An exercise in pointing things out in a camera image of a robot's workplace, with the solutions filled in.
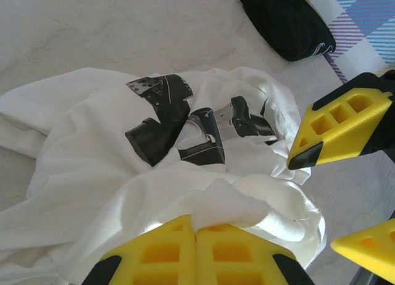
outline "table surface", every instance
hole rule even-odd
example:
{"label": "table surface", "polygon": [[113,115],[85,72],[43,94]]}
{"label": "table surface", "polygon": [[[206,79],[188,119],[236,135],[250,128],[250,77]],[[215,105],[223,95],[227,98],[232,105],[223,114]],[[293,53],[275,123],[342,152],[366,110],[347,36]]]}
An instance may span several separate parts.
{"label": "table surface", "polygon": [[[289,63],[259,36],[238,0],[0,0],[0,94],[83,67],[145,76],[213,67],[263,70],[300,111],[341,83],[326,60]],[[0,148],[0,211],[25,198],[35,161]],[[303,190],[328,242],[387,219],[395,167],[382,152],[315,167]],[[308,269],[316,284],[348,284],[358,266],[329,246]]]}

